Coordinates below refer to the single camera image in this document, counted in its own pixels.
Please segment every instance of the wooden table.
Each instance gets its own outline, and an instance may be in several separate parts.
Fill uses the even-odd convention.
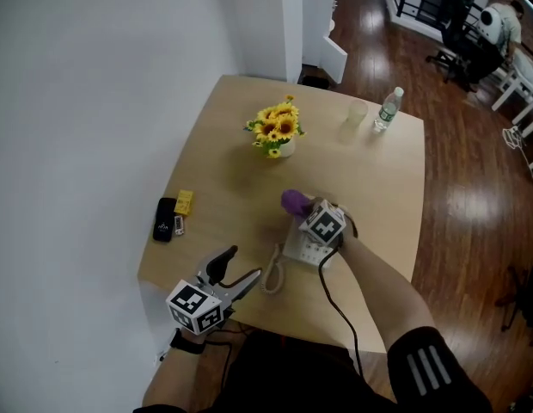
[[[307,135],[298,139],[291,157],[267,159],[242,128],[286,94],[295,96]],[[171,291],[192,275],[201,258],[232,244],[239,251],[225,282],[251,268],[265,268],[291,223],[280,195],[295,188],[345,205],[360,239],[411,280],[423,207],[423,121],[399,113],[385,133],[372,133],[379,105],[367,102],[370,111],[353,135],[343,123],[355,99],[257,78],[219,79],[165,190],[168,197],[176,197],[181,188],[194,192],[186,234],[168,244],[150,235],[139,279]],[[267,296],[257,286],[235,303],[233,318],[282,335],[351,348],[352,332],[328,303],[317,270],[288,261],[285,271],[279,294]],[[359,348],[384,352],[360,288],[339,255],[325,276],[358,332]]]

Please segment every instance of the water bottle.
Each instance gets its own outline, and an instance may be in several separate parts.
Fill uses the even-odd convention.
[[[402,95],[404,95],[404,90],[401,87],[397,87],[393,93],[385,98],[379,114],[374,121],[376,131],[381,132],[385,130],[393,118],[395,118],[396,112],[401,107]]]

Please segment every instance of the flower vase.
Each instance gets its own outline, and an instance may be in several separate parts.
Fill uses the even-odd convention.
[[[291,137],[289,142],[280,146],[280,157],[289,157],[295,151],[295,138]]]

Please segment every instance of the person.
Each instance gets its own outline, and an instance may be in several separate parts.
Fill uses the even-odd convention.
[[[400,273],[354,238],[351,228],[346,226],[340,254],[388,350],[397,404],[366,384],[345,349],[325,346],[342,352],[341,357],[319,350],[322,345],[257,331],[246,339],[207,411],[492,411],[436,329],[425,301]],[[335,289],[331,294],[337,299]],[[205,336],[186,330],[182,336],[193,343],[205,341]],[[199,354],[170,349],[144,394],[142,408],[134,413],[188,410],[198,363]]]
[[[488,6],[499,12],[503,29],[497,44],[482,41],[482,54],[469,65],[469,88],[473,92],[479,89],[479,82],[482,78],[490,75],[504,62],[511,65],[515,49],[521,44],[520,20],[524,15],[523,5],[513,0],[509,3],[492,3]]]

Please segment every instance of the black sleeve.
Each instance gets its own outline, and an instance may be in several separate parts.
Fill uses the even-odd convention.
[[[186,413],[179,407],[173,405],[151,405],[134,410],[132,413]]]
[[[387,353],[390,384],[404,410],[492,412],[433,327],[410,330]]]

